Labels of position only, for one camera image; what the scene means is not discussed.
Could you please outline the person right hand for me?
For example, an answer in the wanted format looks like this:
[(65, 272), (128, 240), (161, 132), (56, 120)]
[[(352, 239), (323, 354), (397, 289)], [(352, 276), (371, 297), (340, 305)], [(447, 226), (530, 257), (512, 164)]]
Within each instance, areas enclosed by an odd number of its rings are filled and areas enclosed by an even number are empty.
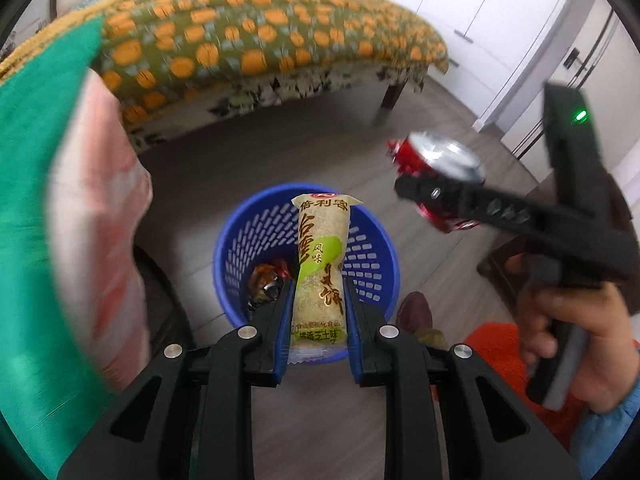
[(553, 320), (589, 333), (588, 348), (570, 394), (597, 414), (612, 411), (631, 393), (639, 375), (639, 353), (620, 291), (610, 282), (598, 289), (526, 286), (518, 296), (516, 317), (525, 364), (556, 355), (558, 342), (548, 332)]

